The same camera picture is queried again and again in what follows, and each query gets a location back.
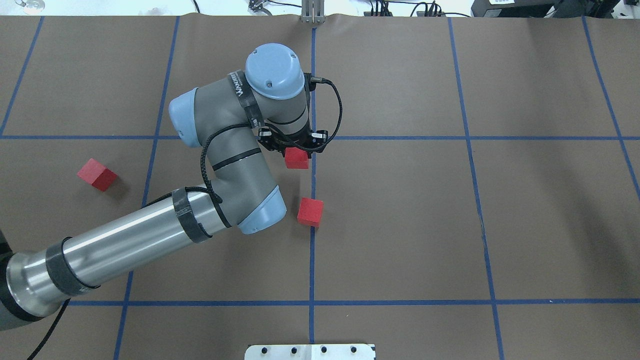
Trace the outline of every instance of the black strap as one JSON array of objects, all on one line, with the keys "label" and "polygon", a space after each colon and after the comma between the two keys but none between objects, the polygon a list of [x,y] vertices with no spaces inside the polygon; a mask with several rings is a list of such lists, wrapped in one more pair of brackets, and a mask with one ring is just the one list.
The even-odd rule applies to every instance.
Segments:
[{"label": "black strap", "polygon": [[36,322],[43,319],[39,316],[29,314],[18,305],[18,303],[13,298],[13,295],[11,295],[9,286],[6,283],[6,271],[7,266],[9,265],[9,259],[11,259],[11,256],[7,256],[6,258],[0,260],[0,302],[2,302],[2,305],[4,305],[4,307],[9,310],[9,312],[13,316],[22,321]]},{"label": "black strap", "polygon": [[182,230],[189,236],[189,239],[195,243],[201,243],[212,236],[207,234],[201,223],[198,222],[196,216],[191,209],[191,203],[185,188],[179,188],[172,192],[173,210],[178,218]]},{"label": "black strap", "polygon": [[262,112],[258,106],[258,102],[253,94],[253,89],[247,82],[244,72],[242,70],[236,70],[230,72],[228,75],[231,87],[234,89],[240,106],[244,109],[246,118],[252,127],[264,126],[264,118]]},{"label": "black strap", "polygon": [[2,256],[3,254],[8,254],[10,252],[12,252],[11,247],[9,246],[9,243],[6,241],[6,238],[4,237],[2,230],[0,230],[0,256]]},{"label": "black strap", "polygon": [[218,171],[219,169],[226,167],[227,165],[233,164],[236,161],[242,160],[244,158],[248,158],[251,155],[256,155],[256,154],[260,154],[262,151],[260,151],[259,147],[256,147],[255,149],[251,149],[251,150],[247,150],[245,152],[242,152],[241,154],[232,156],[226,160],[223,160],[215,165],[213,165],[213,171]]},{"label": "black strap", "polygon": [[305,95],[307,96],[307,109],[311,111],[311,91],[316,89],[316,84],[313,84],[313,89],[311,89],[311,73],[305,73]]},{"label": "black strap", "polygon": [[97,289],[100,286],[89,286],[80,281],[71,270],[71,266],[67,262],[65,254],[63,252],[63,246],[67,240],[71,238],[65,238],[60,243],[51,245],[45,253],[45,266],[47,267],[47,273],[49,277],[60,291],[73,297],[88,293],[93,289]]}]

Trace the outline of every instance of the red block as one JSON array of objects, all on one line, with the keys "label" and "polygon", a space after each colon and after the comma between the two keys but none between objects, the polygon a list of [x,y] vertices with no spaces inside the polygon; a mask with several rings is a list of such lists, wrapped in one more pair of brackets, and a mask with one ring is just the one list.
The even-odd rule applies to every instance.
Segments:
[{"label": "red block", "polygon": [[94,159],[89,159],[77,175],[102,192],[107,190],[118,177],[113,171]]},{"label": "red block", "polygon": [[309,168],[309,157],[304,150],[288,147],[284,152],[284,163],[287,168]]},{"label": "red block", "polygon": [[298,210],[298,222],[303,225],[320,226],[324,203],[321,200],[303,197]]}]

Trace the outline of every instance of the black cable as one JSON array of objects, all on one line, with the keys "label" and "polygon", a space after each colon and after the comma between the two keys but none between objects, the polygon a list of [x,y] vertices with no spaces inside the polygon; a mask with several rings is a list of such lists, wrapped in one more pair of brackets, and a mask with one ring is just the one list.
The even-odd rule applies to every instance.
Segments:
[{"label": "black cable", "polygon": [[273,3],[273,4],[278,4],[278,5],[285,5],[285,6],[293,6],[295,8],[301,8],[302,6],[300,5],[296,5],[296,4],[287,4],[287,3],[279,3],[278,1],[271,1],[271,0],[267,0],[269,3]]},{"label": "black cable", "polygon": [[434,3],[431,3],[431,6],[429,6],[429,10],[427,11],[427,13],[426,13],[426,14],[424,14],[424,16],[431,16],[431,14],[433,14],[433,13],[437,12],[437,11],[436,11],[436,5],[437,5],[437,4],[436,4],[435,2],[434,2]]},{"label": "black cable", "polygon": [[303,151],[310,151],[310,152],[314,152],[314,151],[322,151],[330,142],[331,140],[333,140],[333,138],[335,138],[335,135],[338,133],[338,130],[340,129],[340,124],[342,123],[342,98],[340,97],[340,93],[338,93],[338,88],[335,87],[335,85],[333,84],[333,82],[331,82],[331,80],[327,80],[325,78],[323,78],[322,80],[320,80],[319,82],[320,84],[328,84],[333,88],[333,92],[335,92],[335,97],[338,100],[338,108],[339,108],[339,113],[338,113],[338,121],[336,122],[335,125],[335,130],[333,131],[333,134],[331,134],[331,136],[329,136],[329,138],[327,139],[327,141],[317,147],[304,147],[301,145],[298,145],[295,141],[293,141],[289,136],[285,135],[285,133],[283,133],[279,128],[277,128],[276,126],[272,125],[272,124],[265,124],[266,127],[270,128],[274,133],[280,135],[282,138],[284,138],[285,141],[287,141],[287,145],[291,145],[293,147],[297,147],[300,150]]},{"label": "black cable", "polygon": [[446,12],[446,13],[436,13],[434,16],[440,16],[440,15],[462,15],[462,16],[464,16],[464,17],[471,17],[471,16],[469,16],[469,15],[467,15],[467,14],[464,14],[464,13],[449,13],[449,12]]},{"label": "black cable", "polygon": [[217,202],[218,204],[222,203],[222,199],[220,198],[220,196],[218,196],[218,194],[216,194],[213,191],[213,188],[211,187],[211,180],[209,180],[209,176],[207,176],[207,151],[209,150],[209,145],[211,144],[211,141],[213,141],[213,139],[216,138],[216,136],[224,133],[225,131],[228,131],[231,129],[239,129],[241,127],[251,127],[251,124],[249,124],[249,122],[243,122],[240,124],[233,124],[227,127],[223,127],[222,129],[209,135],[209,137],[207,138],[207,141],[205,141],[204,145],[202,146],[202,152],[200,153],[200,172],[202,173],[202,180],[204,181],[204,185],[207,187],[207,190],[209,190],[211,201]]},{"label": "black cable", "polygon": [[416,9],[418,8],[418,6],[420,5],[424,5],[424,11],[427,11],[427,6],[429,6],[429,4],[425,3],[425,2],[421,2],[421,3],[417,3],[414,7],[413,10],[411,10],[411,15],[409,15],[409,17],[413,16],[413,13],[415,13]]},{"label": "black cable", "polygon": [[391,12],[389,11],[389,2],[388,1],[382,1],[382,7],[383,7],[382,16],[391,16]]},{"label": "black cable", "polygon": [[201,13],[201,12],[200,12],[200,7],[198,6],[198,2],[197,2],[196,0],[192,0],[192,1],[193,1],[193,5],[196,7],[196,11],[197,11],[198,13]]},{"label": "black cable", "polygon": [[146,208],[147,206],[151,206],[157,202],[161,202],[162,200],[169,199],[170,197],[171,197],[171,193],[166,193],[160,196],[159,198],[157,198],[156,200],[153,200],[152,202],[148,202],[146,205],[143,206],[143,208]]},{"label": "black cable", "polygon": [[62,314],[65,313],[65,310],[67,309],[67,306],[69,305],[70,300],[71,299],[67,299],[62,303],[62,307],[60,308],[60,311],[58,311],[58,315],[56,316],[56,319],[53,320],[53,323],[49,327],[49,331],[47,331],[47,334],[44,336],[44,338],[42,338],[42,341],[40,342],[40,344],[38,344],[38,347],[36,347],[36,349],[31,353],[31,355],[29,355],[27,360],[33,360],[36,357],[36,355],[38,355],[40,350],[42,350],[44,345],[47,343],[47,340],[49,340],[49,338],[51,337],[51,334],[53,334],[53,330],[56,329],[56,326],[60,321],[60,318],[62,318]]}]

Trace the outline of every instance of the silver cylinder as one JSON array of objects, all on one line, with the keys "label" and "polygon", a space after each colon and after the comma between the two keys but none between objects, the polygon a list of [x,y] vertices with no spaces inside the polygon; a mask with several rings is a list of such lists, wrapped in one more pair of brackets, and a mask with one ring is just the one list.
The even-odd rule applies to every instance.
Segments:
[{"label": "silver cylinder", "polygon": [[[196,220],[209,234],[225,229],[209,195],[188,196]],[[190,244],[169,198],[67,240],[63,252],[80,281],[98,286]]]},{"label": "silver cylinder", "polygon": [[[207,233],[226,229],[208,194],[189,192],[188,197]],[[98,286],[192,243],[169,198],[67,240],[63,253],[81,282]],[[7,267],[7,283],[16,303],[42,317],[69,298],[51,281],[45,253],[17,253]]]}]

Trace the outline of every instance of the metal bracket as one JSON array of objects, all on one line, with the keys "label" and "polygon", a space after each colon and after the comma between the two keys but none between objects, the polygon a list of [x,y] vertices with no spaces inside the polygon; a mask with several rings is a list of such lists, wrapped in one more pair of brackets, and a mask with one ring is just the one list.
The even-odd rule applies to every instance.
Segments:
[{"label": "metal bracket", "polygon": [[300,21],[313,25],[324,23],[324,0],[302,0]]},{"label": "metal bracket", "polygon": [[376,360],[373,344],[253,345],[244,360]]}]

